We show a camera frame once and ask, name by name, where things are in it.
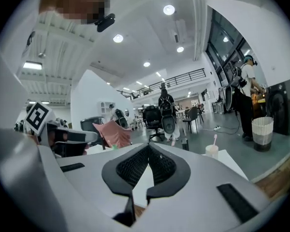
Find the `black pants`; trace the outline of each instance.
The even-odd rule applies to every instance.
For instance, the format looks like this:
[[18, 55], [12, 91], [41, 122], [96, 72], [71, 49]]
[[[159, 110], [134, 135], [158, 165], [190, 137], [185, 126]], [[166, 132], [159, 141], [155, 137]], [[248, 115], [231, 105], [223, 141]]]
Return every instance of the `black pants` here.
[[247, 136], [252, 137], [251, 121], [253, 118], [252, 99], [240, 92], [239, 89], [235, 89], [236, 95], [236, 110], [240, 113], [243, 132]]

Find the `white sleeve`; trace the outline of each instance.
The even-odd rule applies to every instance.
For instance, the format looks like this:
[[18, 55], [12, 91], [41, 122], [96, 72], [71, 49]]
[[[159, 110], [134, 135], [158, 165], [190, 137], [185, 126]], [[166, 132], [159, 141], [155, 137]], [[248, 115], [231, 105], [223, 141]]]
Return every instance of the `white sleeve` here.
[[253, 71], [253, 68], [251, 65], [247, 64], [245, 65], [245, 71], [247, 72], [248, 78], [256, 78], [255, 72]]

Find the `wooden floor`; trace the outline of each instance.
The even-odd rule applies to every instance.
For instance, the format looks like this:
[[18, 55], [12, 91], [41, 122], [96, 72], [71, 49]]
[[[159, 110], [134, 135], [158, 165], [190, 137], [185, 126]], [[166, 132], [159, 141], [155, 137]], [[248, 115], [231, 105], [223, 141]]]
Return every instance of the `wooden floor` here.
[[[290, 188], [290, 158], [269, 176], [258, 181], [256, 185], [265, 192], [271, 201], [288, 192]], [[136, 219], [145, 211], [134, 206]]]

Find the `white pants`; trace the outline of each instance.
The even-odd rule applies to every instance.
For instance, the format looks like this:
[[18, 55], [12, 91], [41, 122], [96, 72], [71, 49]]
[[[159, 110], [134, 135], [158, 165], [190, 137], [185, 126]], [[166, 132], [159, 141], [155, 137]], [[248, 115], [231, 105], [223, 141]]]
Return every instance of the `white pants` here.
[[173, 131], [172, 134], [168, 134], [168, 133], [164, 132], [164, 136], [165, 136], [165, 138], [167, 140], [169, 140], [171, 138], [171, 136], [172, 136], [172, 140], [173, 141], [175, 141], [176, 138], [179, 138], [180, 132], [179, 132], [179, 126], [178, 126], [178, 124], [175, 123], [175, 129], [174, 129], [174, 131]]

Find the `shoe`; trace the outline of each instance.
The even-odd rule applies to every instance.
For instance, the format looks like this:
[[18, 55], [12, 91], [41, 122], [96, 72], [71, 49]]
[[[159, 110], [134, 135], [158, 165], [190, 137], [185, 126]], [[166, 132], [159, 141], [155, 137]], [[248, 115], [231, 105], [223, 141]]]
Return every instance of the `shoe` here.
[[252, 138], [252, 137], [249, 137], [249, 136], [246, 136], [246, 137], [244, 138], [244, 141], [245, 141], [245, 142], [252, 142], [252, 141], [253, 141], [253, 138]]

